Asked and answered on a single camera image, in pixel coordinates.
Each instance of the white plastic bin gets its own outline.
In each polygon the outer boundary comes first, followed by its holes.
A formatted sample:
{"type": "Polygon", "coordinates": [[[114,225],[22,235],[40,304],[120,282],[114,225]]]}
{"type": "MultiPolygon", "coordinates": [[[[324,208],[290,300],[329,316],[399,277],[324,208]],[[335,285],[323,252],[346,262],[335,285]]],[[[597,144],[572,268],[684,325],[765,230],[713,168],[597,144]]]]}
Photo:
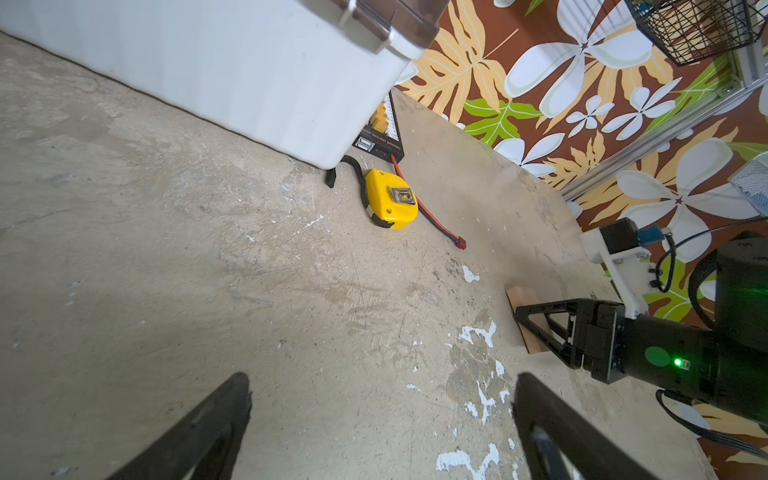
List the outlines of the white plastic bin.
{"type": "Polygon", "coordinates": [[[0,0],[0,29],[329,169],[447,1],[0,0]]]}

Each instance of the floral fabric backdrop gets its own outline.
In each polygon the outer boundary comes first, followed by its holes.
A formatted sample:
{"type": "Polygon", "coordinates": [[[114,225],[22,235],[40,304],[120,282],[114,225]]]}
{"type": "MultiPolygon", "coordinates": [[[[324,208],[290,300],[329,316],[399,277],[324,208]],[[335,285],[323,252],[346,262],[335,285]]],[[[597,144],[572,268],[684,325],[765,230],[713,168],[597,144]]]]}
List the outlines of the floral fabric backdrop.
{"type": "Polygon", "coordinates": [[[675,67],[619,0],[452,0],[441,26],[399,88],[555,188],[730,81],[675,67]]]}
{"type": "MultiPolygon", "coordinates": [[[[558,189],[731,80],[726,56],[674,66],[621,0],[451,0],[441,27],[399,88],[558,189]]],[[[755,93],[569,206],[584,230],[629,217],[669,227],[678,241],[755,217],[727,178],[768,151],[767,114],[768,91],[755,93]]],[[[746,229],[768,235],[766,222],[752,223],[682,246],[670,291],[646,298],[650,312],[703,326],[687,298],[690,272],[746,229]]],[[[651,260],[663,251],[654,246],[651,260]]],[[[669,271],[668,258],[662,268],[669,271]]],[[[715,279],[707,280],[699,297],[711,314],[715,279]]],[[[706,404],[681,408],[692,422],[768,451],[768,435],[753,422],[706,404]]],[[[768,462],[699,442],[722,480],[768,478],[768,462]]]]}

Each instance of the wooden block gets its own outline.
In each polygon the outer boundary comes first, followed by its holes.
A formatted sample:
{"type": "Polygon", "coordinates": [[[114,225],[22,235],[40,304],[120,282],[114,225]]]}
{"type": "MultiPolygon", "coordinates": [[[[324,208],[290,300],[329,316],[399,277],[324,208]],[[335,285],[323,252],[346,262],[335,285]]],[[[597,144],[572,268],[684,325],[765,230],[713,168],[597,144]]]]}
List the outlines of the wooden block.
{"type": "MultiPolygon", "coordinates": [[[[541,303],[541,301],[538,299],[538,296],[536,295],[536,292],[524,286],[511,287],[509,290],[507,290],[507,298],[509,299],[509,305],[512,307],[512,315],[515,314],[518,306],[541,303]]],[[[530,318],[532,322],[536,323],[536,325],[540,326],[546,332],[551,333],[551,329],[549,328],[547,319],[544,318],[544,315],[531,315],[530,318]]],[[[523,335],[523,341],[525,342],[525,348],[528,349],[528,353],[533,354],[549,351],[549,348],[547,348],[544,343],[539,342],[538,338],[536,338],[536,335],[528,331],[528,329],[524,328],[519,323],[518,328],[520,329],[520,333],[523,335]]]]}

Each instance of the green leaf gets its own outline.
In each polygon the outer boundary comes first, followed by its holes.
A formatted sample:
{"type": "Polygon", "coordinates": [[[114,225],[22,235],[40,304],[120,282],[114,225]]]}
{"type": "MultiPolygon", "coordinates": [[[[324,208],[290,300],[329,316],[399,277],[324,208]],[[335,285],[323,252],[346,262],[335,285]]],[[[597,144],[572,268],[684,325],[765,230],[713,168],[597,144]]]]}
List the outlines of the green leaf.
{"type": "Polygon", "coordinates": [[[464,103],[464,109],[476,117],[483,117],[483,120],[476,121],[464,127],[464,131],[472,136],[480,136],[479,140],[491,147],[499,137],[502,140],[508,138],[520,138],[518,128],[509,121],[510,117],[518,120],[529,118],[538,118],[541,112],[531,104],[516,104],[501,102],[499,111],[495,111],[488,106],[488,102],[479,98],[477,100],[467,100],[464,103]]]}
{"type": "Polygon", "coordinates": [[[529,13],[533,12],[536,7],[544,3],[544,0],[531,0],[531,4],[528,6],[528,10],[525,12],[524,17],[527,16],[529,13]]]}
{"type": "Polygon", "coordinates": [[[732,141],[728,143],[731,150],[735,151],[745,161],[750,161],[757,155],[768,151],[768,145],[765,144],[751,144],[749,142],[732,141]]]}
{"type": "MultiPolygon", "coordinates": [[[[661,269],[664,271],[661,275],[661,282],[664,284],[667,282],[666,275],[669,272],[669,268],[670,257],[667,257],[661,264],[661,269]]],[[[643,298],[645,298],[645,301],[648,302],[649,305],[655,302],[660,302],[661,300],[669,299],[669,302],[656,310],[654,316],[673,320],[674,322],[680,322],[688,312],[691,311],[693,307],[690,305],[690,300],[688,299],[688,280],[690,280],[690,277],[685,278],[685,281],[683,281],[684,278],[685,263],[675,260],[674,275],[672,276],[672,287],[670,288],[670,291],[666,293],[659,292],[643,295],[643,298]]],[[[703,294],[699,292],[697,297],[702,298],[703,294]]]]}
{"type": "Polygon", "coordinates": [[[727,54],[714,59],[711,65],[704,69],[696,79],[688,85],[688,88],[680,92],[675,100],[675,106],[666,114],[655,118],[645,129],[645,133],[653,130],[686,108],[695,105],[699,100],[714,93],[718,88],[731,82],[730,62],[727,54]]]}

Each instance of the black box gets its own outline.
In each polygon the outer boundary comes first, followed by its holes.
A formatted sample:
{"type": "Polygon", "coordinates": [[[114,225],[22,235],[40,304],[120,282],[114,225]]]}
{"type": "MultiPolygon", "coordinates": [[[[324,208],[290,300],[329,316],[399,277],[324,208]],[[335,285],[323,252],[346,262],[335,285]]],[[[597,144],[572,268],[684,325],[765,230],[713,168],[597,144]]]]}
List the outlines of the black box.
{"type": "Polygon", "coordinates": [[[367,151],[377,157],[392,163],[394,155],[400,163],[405,152],[400,141],[400,129],[397,126],[397,116],[392,103],[392,92],[388,92],[384,101],[373,114],[360,135],[353,143],[360,150],[367,151]]]}

